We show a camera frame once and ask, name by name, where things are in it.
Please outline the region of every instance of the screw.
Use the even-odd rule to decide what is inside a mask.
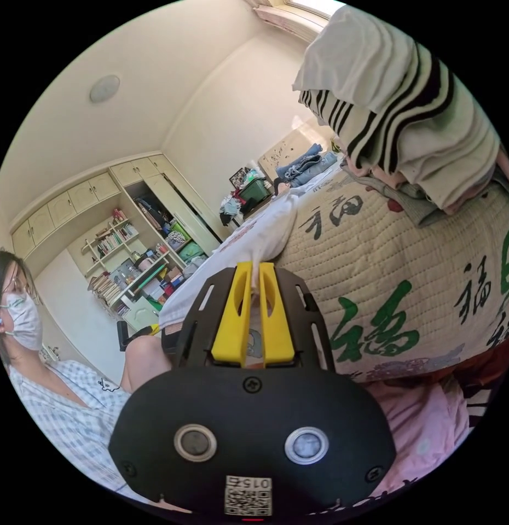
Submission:
[[[244,380],[244,390],[250,394],[256,394],[262,390],[262,381],[258,377],[248,377]]]
[[[384,469],[381,466],[374,466],[372,469],[369,469],[366,474],[366,481],[368,483],[373,483],[376,481],[382,473],[384,472]]]
[[[122,467],[128,477],[136,476],[136,468],[130,461],[122,461]]]

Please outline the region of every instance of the woman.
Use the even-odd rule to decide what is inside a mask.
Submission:
[[[183,510],[147,501],[133,492],[107,449],[130,394],[171,370],[160,340],[140,337],[127,346],[119,385],[76,361],[44,364],[39,358],[43,327],[38,303],[25,263],[0,250],[0,355],[29,414],[65,458],[93,481],[137,501]]]

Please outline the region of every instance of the pink blanket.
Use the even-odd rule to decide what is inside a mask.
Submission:
[[[367,385],[393,433],[397,458],[372,497],[391,493],[406,481],[437,468],[468,435],[466,400],[456,380],[415,388]]]

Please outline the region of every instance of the qr code sticker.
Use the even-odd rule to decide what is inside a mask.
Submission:
[[[270,478],[227,476],[225,514],[271,516],[273,511],[271,487]]]

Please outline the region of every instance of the black device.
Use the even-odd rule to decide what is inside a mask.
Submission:
[[[335,372],[304,281],[270,263],[259,272],[263,368],[245,367],[252,265],[240,263],[207,280],[175,367],[119,416],[109,452],[151,501],[239,521],[303,516],[365,499],[395,459],[378,403]]]

